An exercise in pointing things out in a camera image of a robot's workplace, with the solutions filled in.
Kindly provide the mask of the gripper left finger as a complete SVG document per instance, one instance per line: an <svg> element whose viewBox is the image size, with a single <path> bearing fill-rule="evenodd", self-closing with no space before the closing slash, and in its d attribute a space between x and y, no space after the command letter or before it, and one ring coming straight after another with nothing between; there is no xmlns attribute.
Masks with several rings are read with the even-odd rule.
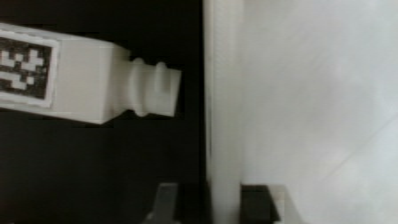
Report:
<svg viewBox="0 0 398 224"><path fill-rule="evenodd" d="M176 183L162 183L158 185L153 210L146 216L142 224L180 224L176 220L176 203L178 203L178 189Z"/></svg>

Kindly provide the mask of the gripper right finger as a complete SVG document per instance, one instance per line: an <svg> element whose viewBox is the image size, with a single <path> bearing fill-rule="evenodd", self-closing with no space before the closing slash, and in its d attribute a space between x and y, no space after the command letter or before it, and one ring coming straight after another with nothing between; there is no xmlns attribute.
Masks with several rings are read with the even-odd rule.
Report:
<svg viewBox="0 0 398 224"><path fill-rule="evenodd" d="M281 215L268 186L244 185L240 199L240 224L276 224Z"/></svg>

